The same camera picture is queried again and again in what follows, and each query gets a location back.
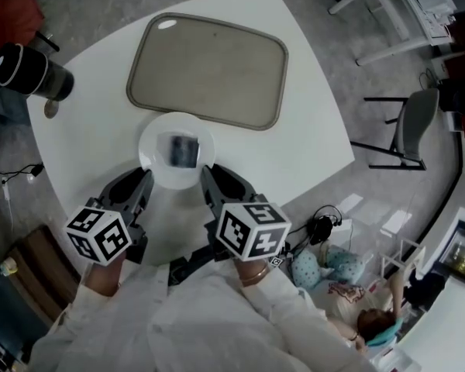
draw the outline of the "white sleeve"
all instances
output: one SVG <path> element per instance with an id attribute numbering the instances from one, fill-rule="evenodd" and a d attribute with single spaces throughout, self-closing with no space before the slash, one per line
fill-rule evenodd
<path id="1" fill-rule="evenodd" d="M 336 335 L 323 310 L 279 269 L 243 289 L 251 305 L 284 337 L 289 353 L 313 371 L 375 372 L 374 367 Z"/>
<path id="2" fill-rule="evenodd" d="M 55 371 L 64 351 L 109 299 L 79 285 L 73 303 L 59 315 L 47 335 L 35 343 L 28 371 Z"/>

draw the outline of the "red bag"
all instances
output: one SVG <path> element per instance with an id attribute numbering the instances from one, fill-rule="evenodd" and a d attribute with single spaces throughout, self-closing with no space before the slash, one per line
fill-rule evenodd
<path id="1" fill-rule="evenodd" d="M 43 19 L 36 0 L 0 0 L 0 48 L 8 41 L 29 44 Z"/>

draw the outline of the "gray chair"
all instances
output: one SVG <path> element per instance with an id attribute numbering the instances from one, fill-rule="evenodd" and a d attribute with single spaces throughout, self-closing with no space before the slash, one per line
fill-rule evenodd
<path id="1" fill-rule="evenodd" d="M 387 120 L 386 124 L 396 122 L 393 142 L 389 149 L 350 142 L 353 146 L 373 150 L 378 153 L 397 157 L 400 165 L 369 165 L 378 170 L 425 171 L 425 164 L 419 155 L 419 144 L 425 131 L 431 125 L 439 105 L 439 91 L 429 89 L 414 92 L 410 98 L 364 98 L 365 101 L 401 102 L 400 115 L 397 119 Z"/>

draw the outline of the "white desk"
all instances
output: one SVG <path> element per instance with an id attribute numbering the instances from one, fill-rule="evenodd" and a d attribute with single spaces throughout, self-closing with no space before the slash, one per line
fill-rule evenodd
<path id="1" fill-rule="evenodd" d="M 165 11 L 258 29 L 288 47 L 284 98 L 275 126 L 258 132 L 206 122 L 215 138 L 217 163 L 283 205 L 353 161 L 327 80 L 282 0 L 191 0 Z M 45 99 L 28 99 L 46 172 L 68 215 L 90 196 L 97 196 L 110 180 L 139 164 L 140 134 L 160 113 L 132 105 L 126 97 L 126 82 L 143 31 L 158 13 L 100 40 L 66 65 L 76 83 L 54 119 L 43 114 Z M 150 239 L 147 253 L 152 262 L 169 260 L 206 243 L 202 225 L 212 214 L 201 192 L 199 186 L 187 191 L 155 186 L 149 207 L 139 218 Z M 163 241 L 166 250 L 157 245 Z"/>
<path id="2" fill-rule="evenodd" d="M 341 0 L 341 2 L 335 4 L 332 8 L 329 9 L 329 13 L 336 14 L 339 10 L 346 7 L 352 1 L 354 0 Z M 418 26 L 420 28 L 419 32 L 421 34 L 408 36 L 408 33 L 403 29 L 405 24 L 399 17 L 398 10 L 393 7 L 390 0 L 380 0 L 383 8 L 386 9 L 388 15 L 391 17 L 391 20 L 393 21 L 394 26 L 396 27 L 400 36 L 402 38 L 408 39 L 403 40 L 401 43 L 394 46 L 390 46 L 385 50 L 357 59 L 356 63 L 359 66 L 363 66 L 369 64 L 370 62 L 374 62 L 375 60 L 390 57 L 392 55 L 414 50 L 415 48 L 423 46 L 438 46 L 440 44 L 452 43 L 452 38 L 448 32 L 448 29 L 445 26 L 439 24 L 433 17 L 427 15 L 417 0 L 402 1 L 406 4 L 409 13 L 418 22 Z"/>

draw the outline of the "gray floor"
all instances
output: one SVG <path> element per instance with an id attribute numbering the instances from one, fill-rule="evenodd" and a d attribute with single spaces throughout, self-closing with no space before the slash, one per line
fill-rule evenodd
<path id="1" fill-rule="evenodd" d="M 185 0 L 38 0 L 46 16 L 45 28 L 60 44 L 61 52 L 53 59 L 65 63 L 96 41 L 159 9 Z M 403 53 L 369 64 L 355 65 L 355 58 L 387 47 L 395 36 L 385 18 L 372 16 L 364 0 L 354 2 L 338 15 L 327 8 L 333 0 L 284 0 L 312 45 L 329 81 L 352 140 L 387 147 L 393 128 L 385 119 L 397 116 L 399 105 L 365 103 L 363 96 L 408 96 L 420 89 L 418 77 L 424 71 L 429 49 Z M 327 153 L 331 146 L 325 145 Z M 390 162 L 388 157 L 355 150 L 356 161 L 338 174 L 284 206 L 294 226 L 302 224 L 319 206 L 338 205 L 350 195 L 362 201 L 347 212 L 353 228 L 340 236 L 352 237 L 352 250 L 364 253 L 390 253 L 396 246 L 393 236 L 384 235 L 383 224 L 401 209 L 412 214 L 398 223 L 399 236 L 414 239 L 423 230 L 453 180 L 456 148 L 453 136 L 438 113 L 422 141 L 426 172 L 369 170 L 372 162 Z M 0 170 L 16 169 L 40 161 L 29 128 L 0 130 Z M 0 189 L 0 256 L 12 242 L 40 223 L 50 226 L 58 236 L 65 217 L 45 174 L 35 184 L 24 177 L 11 181 L 12 234 L 9 210 Z M 374 258 L 372 269 L 377 268 Z"/>

